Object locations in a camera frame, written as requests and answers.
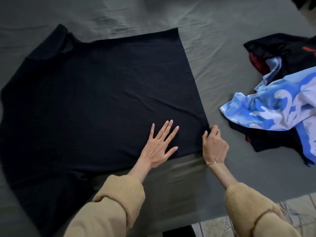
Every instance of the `bracelet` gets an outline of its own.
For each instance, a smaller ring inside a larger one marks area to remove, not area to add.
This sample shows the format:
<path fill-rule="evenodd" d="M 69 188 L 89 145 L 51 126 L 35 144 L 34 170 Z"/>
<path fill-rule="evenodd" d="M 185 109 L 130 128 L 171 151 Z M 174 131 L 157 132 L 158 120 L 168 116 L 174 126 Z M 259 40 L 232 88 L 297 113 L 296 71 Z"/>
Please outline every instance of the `bracelet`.
<path fill-rule="evenodd" d="M 223 161 L 217 161 L 217 158 L 215 158 L 215 161 L 214 162 L 211 162 L 211 163 L 208 163 L 206 165 L 212 165 L 212 164 L 215 164 L 215 163 L 224 163 Z"/>

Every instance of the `person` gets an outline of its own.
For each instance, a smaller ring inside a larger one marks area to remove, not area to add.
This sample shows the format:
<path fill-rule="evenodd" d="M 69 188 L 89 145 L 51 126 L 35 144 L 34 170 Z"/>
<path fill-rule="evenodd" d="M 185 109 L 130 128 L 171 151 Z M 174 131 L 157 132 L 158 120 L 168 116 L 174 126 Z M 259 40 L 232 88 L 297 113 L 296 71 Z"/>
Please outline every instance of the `person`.
<path fill-rule="evenodd" d="M 166 148 L 179 130 L 168 136 L 173 121 L 166 121 L 154 137 L 153 124 L 147 144 L 127 175 L 110 175 L 92 202 L 85 204 L 70 222 L 65 237 L 124 237 L 139 214 L 145 199 L 142 183 L 148 172 L 164 163 L 178 147 Z M 225 208 L 239 237 L 294 237 L 300 234 L 287 223 L 278 205 L 239 183 L 225 166 L 228 144 L 220 129 L 202 136 L 203 158 L 207 167 L 226 190 Z"/>

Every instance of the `shirt sleeve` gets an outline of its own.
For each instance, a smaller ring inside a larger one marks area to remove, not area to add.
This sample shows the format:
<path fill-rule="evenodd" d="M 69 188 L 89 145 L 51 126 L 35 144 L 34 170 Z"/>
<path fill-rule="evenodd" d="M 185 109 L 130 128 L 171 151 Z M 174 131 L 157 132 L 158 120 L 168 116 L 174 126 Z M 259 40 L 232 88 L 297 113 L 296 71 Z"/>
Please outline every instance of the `shirt sleeve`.
<path fill-rule="evenodd" d="M 277 204 L 243 183 L 226 190 L 225 207 L 240 237 L 299 236 L 295 228 L 286 223 Z"/>
<path fill-rule="evenodd" d="M 110 175 L 92 202 L 84 205 L 64 237 L 125 237 L 145 200 L 142 184 L 129 175 Z"/>

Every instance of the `gray bed sheet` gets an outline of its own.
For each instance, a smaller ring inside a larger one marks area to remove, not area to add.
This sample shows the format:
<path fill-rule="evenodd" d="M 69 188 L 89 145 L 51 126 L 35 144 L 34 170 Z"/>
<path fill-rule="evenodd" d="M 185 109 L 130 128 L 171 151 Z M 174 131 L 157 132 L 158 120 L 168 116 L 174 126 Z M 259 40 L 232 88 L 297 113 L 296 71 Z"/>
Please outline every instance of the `gray bed sheet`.
<path fill-rule="evenodd" d="M 250 94 L 262 78 L 244 42 L 276 32 L 315 35 L 290 0 L 0 0 L 1 88 L 58 23 L 85 42 L 179 27 L 208 121 L 219 125 L 230 146 L 226 163 L 233 175 L 274 201 L 316 191 L 316 170 L 294 150 L 256 153 L 218 110 L 233 93 Z M 96 189 L 105 178 L 93 180 Z M 152 170 L 144 189 L 131 236 L 226 215 L 224 190 L 198 154 Z M 0 236 L 39 236 L 2 173 Z"/>

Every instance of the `hand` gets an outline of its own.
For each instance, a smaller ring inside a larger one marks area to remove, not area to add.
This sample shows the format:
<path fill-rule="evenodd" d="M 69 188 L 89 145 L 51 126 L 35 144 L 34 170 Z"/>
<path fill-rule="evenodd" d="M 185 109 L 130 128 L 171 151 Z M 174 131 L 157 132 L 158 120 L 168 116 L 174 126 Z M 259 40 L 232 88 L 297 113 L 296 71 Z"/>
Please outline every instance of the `hand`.
<path fill-rule="evenodd" d="M 167 153 L 166 148 L 170 141 L 174 138 L 176 133 L 179 130 L 179 127 L 177 126 L 173 132 L 167 137 L 171 126 L 172 126 L 173 120 L 166 121 L 161 130 L 158 132 L 156 137 L 154 138 L 154 129 L 155 124 L 152 124 L 149 139 L 147 141 L 147 144 L 145 145 L 142 153 L 140 154 L 139 161 L 145 161 L 150 164 L 150 168 L 157 167 L 160 164 L 164 163 L 177 149 L 178 147 L 172 147 Z"/>
<path fill-rule="evenodd" d="M 221 138 L 221 131 L 219 130 L 218 126 L 211 126 L 211 133 L 209 136 L 207 135 L 208 132 L 205 131 L 202 136 L 203 158 L 205 162 L 208 164 L 214 162 L 215 159 L 224 162 L 229 146 L 227 142 Z"/>

